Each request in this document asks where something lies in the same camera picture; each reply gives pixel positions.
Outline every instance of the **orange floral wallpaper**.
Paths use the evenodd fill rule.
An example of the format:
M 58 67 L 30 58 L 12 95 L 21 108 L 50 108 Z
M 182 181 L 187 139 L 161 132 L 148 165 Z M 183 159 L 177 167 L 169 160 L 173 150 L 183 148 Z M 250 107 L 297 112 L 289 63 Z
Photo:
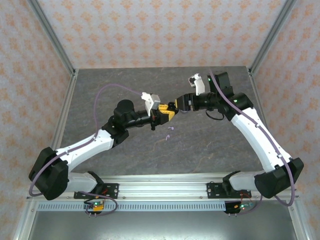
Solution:
M 75 68 L 250 66 L 285 0 L 40 0 Z
M 298 0 L 254 76 L 275 138 L 304 162 L 296 184 L 320 236 L 320 4 Z
M 70 76 L 26 0 L 0 1 L 0 239 L 11 240 L 29 171 L 51 144 Z

